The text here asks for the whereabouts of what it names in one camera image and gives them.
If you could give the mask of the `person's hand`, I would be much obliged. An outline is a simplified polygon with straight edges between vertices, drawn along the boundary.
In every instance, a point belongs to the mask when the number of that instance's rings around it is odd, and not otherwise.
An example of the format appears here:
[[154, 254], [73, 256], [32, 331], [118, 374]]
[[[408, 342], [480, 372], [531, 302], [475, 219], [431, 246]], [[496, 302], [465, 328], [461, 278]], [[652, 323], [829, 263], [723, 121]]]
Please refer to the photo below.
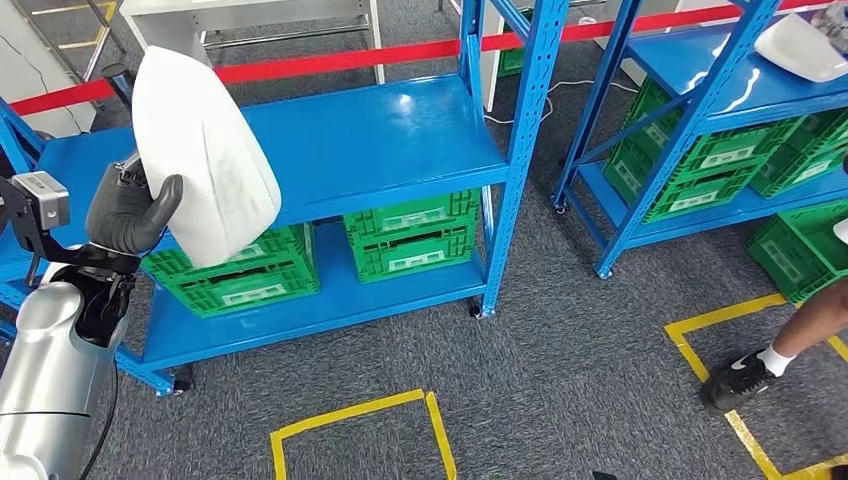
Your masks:
[[847, 54], [847, 2], [833, 1], [813, 15], [810, 23], [838, 51]]

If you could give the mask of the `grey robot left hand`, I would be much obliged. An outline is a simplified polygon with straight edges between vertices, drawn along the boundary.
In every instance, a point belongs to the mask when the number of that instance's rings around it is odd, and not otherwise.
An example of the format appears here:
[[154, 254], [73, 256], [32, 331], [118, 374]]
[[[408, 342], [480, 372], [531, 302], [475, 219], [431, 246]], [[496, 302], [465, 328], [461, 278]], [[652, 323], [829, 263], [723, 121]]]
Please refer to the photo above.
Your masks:
[[152, 197], [140, 154], [133, 152], [104, 171], [86, 215], [88, 240], [129, 255], [151, 250], [176, 212], [183, 190], [183, 177], [174, 174]]

